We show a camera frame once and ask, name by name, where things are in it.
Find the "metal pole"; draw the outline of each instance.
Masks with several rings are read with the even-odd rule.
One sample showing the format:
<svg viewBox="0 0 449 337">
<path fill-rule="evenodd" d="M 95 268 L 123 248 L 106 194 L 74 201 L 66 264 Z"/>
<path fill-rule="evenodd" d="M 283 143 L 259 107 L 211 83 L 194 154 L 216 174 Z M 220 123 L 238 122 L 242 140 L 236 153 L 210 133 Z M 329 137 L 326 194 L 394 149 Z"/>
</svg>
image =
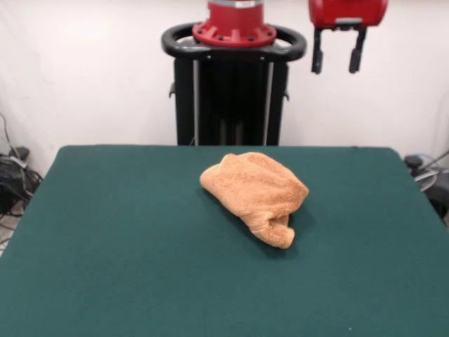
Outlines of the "metal pole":
<svg viewBox="0 0 449 337">
<path fill-rule="evenodd" d="M 267 145 L 268 141 L 269 110 L 272 104 L 273 71 L 274 63 L 270 62 L 268 64 L 267 96 L 265 98 L 264 146 Z"/>
<path fill-rule="evenodd" d="M 199 145 L 199 61 L 194 61 L 194 139 Z"/>
</svg>

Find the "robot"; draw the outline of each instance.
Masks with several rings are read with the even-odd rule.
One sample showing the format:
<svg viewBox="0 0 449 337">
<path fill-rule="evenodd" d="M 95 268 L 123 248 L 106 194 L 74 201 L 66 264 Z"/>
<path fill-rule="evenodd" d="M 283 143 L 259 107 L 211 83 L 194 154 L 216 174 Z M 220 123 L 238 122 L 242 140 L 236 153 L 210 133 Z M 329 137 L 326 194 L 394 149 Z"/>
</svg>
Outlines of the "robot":
<svg viewBox="0 0 449 337">
<path fill-rule="evenodd" d="M 325 29 L 358 31 L 349 65 L 358 72 L 367 29 L 381 23 L 386 9 L 387 0 L 309 0 L 312 72 L 322 71 Z M 278 145 L 288 62 L 302 58 L 306 39 L 265 24 L 263 0 L 208 0 L 208 10 L 205 22 L 162 36 L 164 51 L 175 58 L 170 95 L 176 97 L 178 145 Z"/>
</svg>

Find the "green table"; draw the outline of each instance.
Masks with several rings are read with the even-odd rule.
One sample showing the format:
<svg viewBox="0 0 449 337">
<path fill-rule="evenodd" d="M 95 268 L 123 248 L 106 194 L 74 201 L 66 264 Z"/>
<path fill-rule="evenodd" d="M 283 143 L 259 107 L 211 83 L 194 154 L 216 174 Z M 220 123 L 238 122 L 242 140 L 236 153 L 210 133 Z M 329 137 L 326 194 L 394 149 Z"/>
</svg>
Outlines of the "green table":
<svg viewBox="0 0 449 337">
<path fill-rule="evenodd" d="M 249 150 L 311 190 L 287 251 L 199 185 Z M 0 273 L 8 337 L 449 336 L 449 236 L 388 149 L 66 147 Z"/>
</svg>

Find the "orange towel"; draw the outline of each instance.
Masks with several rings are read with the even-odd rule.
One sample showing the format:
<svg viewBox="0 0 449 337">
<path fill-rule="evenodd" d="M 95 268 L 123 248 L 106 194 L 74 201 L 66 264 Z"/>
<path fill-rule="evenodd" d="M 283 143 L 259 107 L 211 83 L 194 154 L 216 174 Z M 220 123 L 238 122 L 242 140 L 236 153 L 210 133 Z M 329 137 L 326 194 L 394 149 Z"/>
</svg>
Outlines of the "orange towel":
<svg viewBox="0 0 449 337">
<path fill-rule="evenodd" d="M 228 154 L 203 172 L 200 183 L 257 238 L 290 247 L 295 231 L 288 227 L 288 216 L 309 189 L 288 168 L 262 153 Z"/>
</svg>

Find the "white backdrop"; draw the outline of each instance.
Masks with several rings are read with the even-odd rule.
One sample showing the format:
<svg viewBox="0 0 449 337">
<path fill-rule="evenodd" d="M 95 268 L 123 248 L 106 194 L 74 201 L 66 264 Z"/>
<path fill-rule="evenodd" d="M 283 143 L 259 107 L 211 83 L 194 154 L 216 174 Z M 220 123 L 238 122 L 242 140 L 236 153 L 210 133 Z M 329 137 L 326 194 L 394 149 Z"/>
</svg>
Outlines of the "white backdrop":
<svg viewBox="0 0 449 337">
<path fill-rule="evenodd" d="M 175 144 L 173 59 L 160 36 L 202 13 L 206 0 L 0 0 L 0 109 L 14 144 L 43 173 L 67 144 Z M 310 72 L 305 0 L 267 0 L 266 18 L 310 42 L 290 67 L 283 145 L 449 146 L 448 1 L 391 0 L 357 75 L 347 71 L 354 32 L 326 32 L 323 74 Z"/>
</svg>

